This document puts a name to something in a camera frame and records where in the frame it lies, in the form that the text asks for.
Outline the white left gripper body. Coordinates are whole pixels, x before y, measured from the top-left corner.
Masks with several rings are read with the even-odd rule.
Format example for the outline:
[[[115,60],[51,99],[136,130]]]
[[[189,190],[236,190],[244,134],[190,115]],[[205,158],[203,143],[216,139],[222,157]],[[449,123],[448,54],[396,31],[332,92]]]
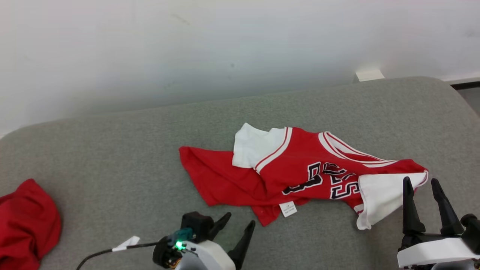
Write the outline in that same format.
[[[194,243],[164,237],[154,248],[153,262],[165,270],[237,270],[226,251],[209,240]]]

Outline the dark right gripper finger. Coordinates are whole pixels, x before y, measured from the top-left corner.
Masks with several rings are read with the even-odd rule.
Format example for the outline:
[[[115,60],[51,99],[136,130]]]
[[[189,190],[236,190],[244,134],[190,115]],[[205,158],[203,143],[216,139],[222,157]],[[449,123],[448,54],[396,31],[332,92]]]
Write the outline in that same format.
[[[408,234],[423,234],[425,225],[420,221],[414,202],[415,190],[409,177],[403,178],[403,226],[402,232]]]
[[[438,179],[431,180],[432,192],[438,204],[439,215],[442,222],[441,236],[457,236],[465,232],[461,221],[458,219],[449,199],[444,193]]]

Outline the red basketball jersey white sleeves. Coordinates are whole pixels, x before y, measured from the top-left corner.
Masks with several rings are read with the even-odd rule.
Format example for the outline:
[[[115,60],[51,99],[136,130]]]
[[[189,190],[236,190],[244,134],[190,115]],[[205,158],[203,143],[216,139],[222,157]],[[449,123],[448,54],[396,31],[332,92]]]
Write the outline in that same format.
[[[330,132],[265,131],[248,123],[232,151],[183,146],[179,154],[207,205],[249,206],[262,226],[316,199],[345,202],[358,214],[358,229],[369,230],[401,207],[406,177],[416,189],[429,173],[411,159],[361,152]]]

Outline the small white wall box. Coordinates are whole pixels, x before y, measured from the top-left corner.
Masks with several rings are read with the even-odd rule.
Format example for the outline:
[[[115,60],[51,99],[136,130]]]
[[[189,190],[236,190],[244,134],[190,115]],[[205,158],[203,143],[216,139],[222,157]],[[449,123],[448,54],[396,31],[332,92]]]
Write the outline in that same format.
[[[355,72],[353,83],[375,81],[380,79],[385,79],[385,77],[379,69],[361,70]]]

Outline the red shorts white side stripes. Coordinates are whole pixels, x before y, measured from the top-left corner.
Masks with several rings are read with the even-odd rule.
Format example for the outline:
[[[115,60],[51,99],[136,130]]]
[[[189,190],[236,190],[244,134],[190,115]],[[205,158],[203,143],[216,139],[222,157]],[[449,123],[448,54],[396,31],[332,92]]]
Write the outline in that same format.
[[[54,200],[34,179],[24,181],[0,197],[0,270],[38,270],[61,232]]]

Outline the white and black baseboard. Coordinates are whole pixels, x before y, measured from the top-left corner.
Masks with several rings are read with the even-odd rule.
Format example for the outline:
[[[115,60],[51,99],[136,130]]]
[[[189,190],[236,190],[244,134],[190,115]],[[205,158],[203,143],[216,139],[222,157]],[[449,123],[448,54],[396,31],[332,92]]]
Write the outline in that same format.
[[[444,80],[455,90],[480,88],[480,77]]]

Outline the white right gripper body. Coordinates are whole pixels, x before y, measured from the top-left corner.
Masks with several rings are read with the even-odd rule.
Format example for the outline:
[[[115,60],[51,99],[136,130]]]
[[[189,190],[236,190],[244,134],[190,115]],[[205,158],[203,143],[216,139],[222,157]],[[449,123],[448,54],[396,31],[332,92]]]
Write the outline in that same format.
[[[480,234],[406,234],[397,263],[400,270],[480,270]]]

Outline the grey fabric sofa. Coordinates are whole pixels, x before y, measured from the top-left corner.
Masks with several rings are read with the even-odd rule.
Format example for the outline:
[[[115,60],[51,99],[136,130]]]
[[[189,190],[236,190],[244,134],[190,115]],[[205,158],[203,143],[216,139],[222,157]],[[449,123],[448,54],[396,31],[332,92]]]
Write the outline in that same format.
[[[314,200],[267,227],[249,207],[209,207],[178,148],[231,150],[245,123],[330,131],[382,159],[413,159],[436,178],[459,218],[480,219],[480,117],[448,83],[384,79],[317,90],[165,106],[31,125],[0,139],[0,195],[24,180],[55,201],[58,245],[41,270],[75,270],[86,256],[131,236],[153,242],[198,211],[232,217],[216,241],[230,250],[256,228],[242,270],[396,270],[402,210],[372,229],[342,202]]]

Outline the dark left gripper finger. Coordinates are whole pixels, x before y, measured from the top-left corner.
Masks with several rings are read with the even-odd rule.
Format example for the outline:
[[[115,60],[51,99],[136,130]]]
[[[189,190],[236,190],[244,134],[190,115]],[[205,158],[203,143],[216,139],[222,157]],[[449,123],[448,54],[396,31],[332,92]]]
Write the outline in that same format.
[[[244,234],[233,250],[228,251],[229,258],[235,265],[235,270],[241,270],[245,261],[245,256],[250,246],[250,242],[254,233],[256,222],[251,220],[244,230]]]
[[[224,229],[224,227],[227,225],[228,221],[230,220],[231,215],[232,215],[231,212],[227,212],[225,215],[223,215],[223,217],[221,217],[219,220],[213,223],[208,233],[209,241],[213,241],[214,238],[217,236],[217,234]]]

